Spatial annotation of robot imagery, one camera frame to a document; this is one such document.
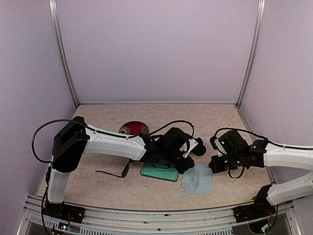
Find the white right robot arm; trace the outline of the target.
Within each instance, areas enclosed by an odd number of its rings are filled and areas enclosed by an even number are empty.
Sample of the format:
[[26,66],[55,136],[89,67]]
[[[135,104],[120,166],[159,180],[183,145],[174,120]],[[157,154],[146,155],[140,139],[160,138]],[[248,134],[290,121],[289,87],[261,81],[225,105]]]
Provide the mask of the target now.
[[248,144],[237,128],[224,128],[225,133],[213,135],[210,143],[219,152],[212,156],[209,167],[212,172],[232,171],[241,167],[289,167],[308,171],[308,174],[291,181],[262,187],[250,206],[254,217],[261,217],[269,207],[313,194],[313,148],[311,146],[287,145],[269,141],[258,136]]

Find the blue-grey hard glasses case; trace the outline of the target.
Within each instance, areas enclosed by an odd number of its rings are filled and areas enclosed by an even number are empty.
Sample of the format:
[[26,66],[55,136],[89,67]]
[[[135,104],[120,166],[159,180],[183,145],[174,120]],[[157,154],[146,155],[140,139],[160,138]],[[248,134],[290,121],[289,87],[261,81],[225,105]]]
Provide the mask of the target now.
[[144,163],[140,172],[141,176],[158,180],[176,182],[179,177],[177,170],[165,163]]

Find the black glasses case beige lining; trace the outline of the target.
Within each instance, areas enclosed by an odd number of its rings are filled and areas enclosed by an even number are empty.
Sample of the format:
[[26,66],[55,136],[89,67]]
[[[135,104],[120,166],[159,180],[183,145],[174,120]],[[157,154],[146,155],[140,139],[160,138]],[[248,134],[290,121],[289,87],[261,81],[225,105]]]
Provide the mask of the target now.
[[206,153],[206,147],[202,143],[198,143],[192,150],[196,156],[203,156]]

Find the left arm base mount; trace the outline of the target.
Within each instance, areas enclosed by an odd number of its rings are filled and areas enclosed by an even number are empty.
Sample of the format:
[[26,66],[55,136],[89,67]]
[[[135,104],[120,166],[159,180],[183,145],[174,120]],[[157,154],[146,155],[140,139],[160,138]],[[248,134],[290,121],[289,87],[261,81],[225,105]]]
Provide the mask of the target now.
[[85,215],[85,209],[65,204],[64,202],[57,204],[46,201],[44,202],[43,214],[67,222],[81,224]]

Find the blue cloth pouch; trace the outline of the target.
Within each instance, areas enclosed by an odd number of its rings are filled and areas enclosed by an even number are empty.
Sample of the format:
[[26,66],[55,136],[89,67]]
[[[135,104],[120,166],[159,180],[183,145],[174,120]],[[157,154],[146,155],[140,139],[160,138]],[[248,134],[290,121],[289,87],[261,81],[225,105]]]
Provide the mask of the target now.
[[212,193],[212,170],[206,164],[196,164],[182,175],[181,187],[185,194],[210,195]]

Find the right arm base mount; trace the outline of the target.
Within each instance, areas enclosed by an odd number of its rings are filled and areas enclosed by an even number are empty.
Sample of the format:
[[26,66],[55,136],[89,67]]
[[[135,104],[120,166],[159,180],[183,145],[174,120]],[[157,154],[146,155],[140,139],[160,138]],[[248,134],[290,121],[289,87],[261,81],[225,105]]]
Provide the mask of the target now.
[[267,200],[268,190],[272,185],[261,187],[252,204],[237,206],[233,209],[237,223],[246,222],[275,214],[277,209]]

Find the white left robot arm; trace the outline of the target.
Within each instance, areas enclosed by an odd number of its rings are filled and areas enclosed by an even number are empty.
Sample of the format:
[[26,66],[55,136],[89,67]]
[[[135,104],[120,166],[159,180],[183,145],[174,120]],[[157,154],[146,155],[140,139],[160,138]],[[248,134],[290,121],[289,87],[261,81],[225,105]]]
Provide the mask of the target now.
[[54,137],[47,183],[48,207],[59,218],[68,214],[68,206],[63,203],[65,189],[69,175],[76,170],[84,154],[112,155],[132,162],[165,163],[183,174],[194,166],[190,153],[201,156],[205,152],[200,138],[195,139],[176,127],[163,135],[126,135],[88,125],[83,117],[77,116],[68,120]]

